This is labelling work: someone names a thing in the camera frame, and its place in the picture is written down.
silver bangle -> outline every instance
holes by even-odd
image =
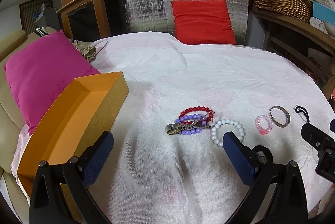
[[[280,124],[280,123],[278,123],[277,121],[274,120],[274,118],[273,118],[273,116],[271,114],[271,110],[272,109],[279,109],[279,110],[281,110],[285,114],[285,116],[286,116],[286,124],[283,125],[283,124]],[[274,122],[274,124],[276,126],[284,128],[284,127],[287,127],[287,125],[290,123],[291,117],[289,115],[289,112],[287,110],[285,110],[283,107],[281,107],[281,106],[273,106],[271,109],[269,109],[269,111],[270,111],[269,116],[270,116],[271,120]]]

white bedspread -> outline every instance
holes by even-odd
[[[90,187],[113,223],[224,223],[242,201],[248,187],[209,130],[166,134],[165,126],[192,106],[212,108],[214,121],[239,121],[244,145],[268,147],[275,163],[297,161],[309,210],[330,187],[314,171],[317,152],[301,138],[304,121],[294,107],[305,107],[311,123],[333,137],[335,115],[312,79],[288,60],[249,47],[187,46],[156,32],[106,40],[92,65],[102,73],[123,71],[130,89],[111,129],[114,149]],[[291,123],[261,135],[254,120],[274,105],[286,108]],[[235,127],[221,127],[220,138],[226,131]]]

metal bolt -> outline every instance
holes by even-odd
[[[259,157],[258,159],[262,164],[266,164],[268,162],[268,159],[266,159],[264,156]]]
[[[41,160],[41,162],[39,163],[39,167],[43,167],[46,165],[46,161],[45,160]]]
[[[70,162],[70,164],[74,164],[74,163],[78,162],[78,159],[79,158],[77,156],[73,156],[73,157],[70,158],[69,162]]]
[[[296,163],[296,161],[290,161],[290,164],[291,164],[292,167],[297,167],[298,166],[298,164]]]

white bead bracelet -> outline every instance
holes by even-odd
[[[236,127],[236,129],[238,130],[239,135],[237,135],[237,138],[242,142],[244,139],[244,136],[246,135],[244,132],[244,128],[242,128],[242,125],[234,120],[230,120],[230,119],[223,119],[223,120],[219,120],[214,127],[212,128],[211,131],[211,140],[213,140],[215,145],[218,145],[219,147],[223,147],[223,142],[220,141],[217,138],[217,130],[221,127],[221,125],[224,124],[229,124],[229,125],[234,125]]]

red pillow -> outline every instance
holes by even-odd
[[[29,126],[29,135],[73,79],[100,74],[63,31],[39,38],[16,52],[4,70],[12,96]]]
[[[225,0],[173,0],[171,3],[175,34],[180,42],[236,44]]]

